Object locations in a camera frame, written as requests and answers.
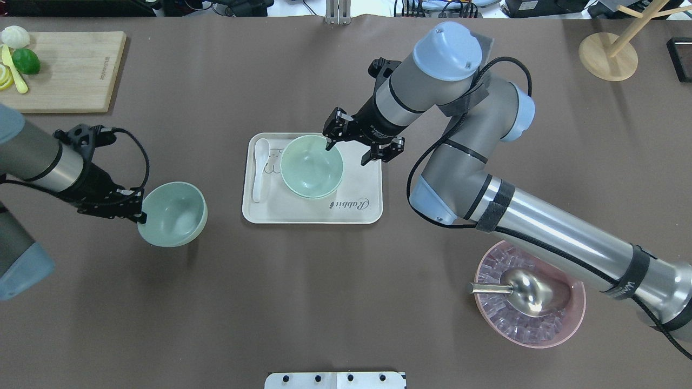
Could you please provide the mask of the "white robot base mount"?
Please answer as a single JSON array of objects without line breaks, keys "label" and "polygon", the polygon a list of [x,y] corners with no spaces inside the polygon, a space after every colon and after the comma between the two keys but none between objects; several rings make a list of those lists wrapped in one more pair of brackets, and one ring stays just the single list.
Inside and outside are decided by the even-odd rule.
[{"label": "white robot base mount", "polygon": [[275,372],[264,388],[407,388],[406,375],[395,371]]}]

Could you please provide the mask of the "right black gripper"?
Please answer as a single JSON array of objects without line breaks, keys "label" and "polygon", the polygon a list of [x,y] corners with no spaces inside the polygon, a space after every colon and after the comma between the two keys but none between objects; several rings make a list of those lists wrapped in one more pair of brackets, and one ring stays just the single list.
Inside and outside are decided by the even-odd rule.
[{"label": "right black gripper", "polygon": [[371,145],[361,158],[361,166],[382,160],[390,162],[398,157],[405,147],[405,138],[398,136],[407,125],[395,125],[378,110],[375,98],[371,97],[354,114],[349,115],[342,108],[335,108],[324,123],[322,135],[327,140],[326,151],[338,142],[356,141]]}]

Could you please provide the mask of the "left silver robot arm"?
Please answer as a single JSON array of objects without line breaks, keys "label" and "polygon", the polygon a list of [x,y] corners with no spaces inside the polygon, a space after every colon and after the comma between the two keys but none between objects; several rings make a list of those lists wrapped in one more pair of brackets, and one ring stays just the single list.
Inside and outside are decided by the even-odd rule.
[{"label": "left silver robot arm", "polygon": [[[126,188],[93,160],[99,147],[128,135],[121,128],[78,125],[51,135],[38,128],[17,109],[1,106],[2,185],[17,185],[52,196],[74,207],[79,214],[122,218],[145,224],[142,209],[149,160],[141,184]],[[10,300],[39,283],[55,263],[32,235],[2,204],[1,298]]]}]

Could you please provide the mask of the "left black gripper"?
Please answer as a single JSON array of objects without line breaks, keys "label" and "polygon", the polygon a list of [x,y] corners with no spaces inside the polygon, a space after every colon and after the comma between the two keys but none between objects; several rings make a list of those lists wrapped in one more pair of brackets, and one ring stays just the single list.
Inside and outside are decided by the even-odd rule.
[{"label": "left black gripper", "polygon": [[77,182],[59,196],[76,207],[79,214],[145,224],[148,215],[142,210],[144,192],[143,188],[124,190],[123,186],[114,184],[106,171],[91,163]]}]

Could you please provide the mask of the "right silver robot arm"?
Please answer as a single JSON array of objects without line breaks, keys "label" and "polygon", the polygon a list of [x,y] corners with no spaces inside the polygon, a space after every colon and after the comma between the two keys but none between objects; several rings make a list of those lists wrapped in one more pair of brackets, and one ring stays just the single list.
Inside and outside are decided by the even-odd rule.
[{"label": "right silver robot arm", "polygon": [[374,91],[360,110],[332,111],[322,133],[327,150],[339,142],[368,147],[362,165],[389,162],[404,150],[401,133],[437,106],[450,121],[418,160],[406,187],[415,212],[449,229],[497,234],[615,300],[638,305],[645,322],[673,345],[690,342],[690,264],[667,263],[568,212],[487,173],[500,142],[516,140],[535,115],[531,91],[490,69],[492,39],[452,21],[433,27],[402,62],[380,58],[368,70]]}]

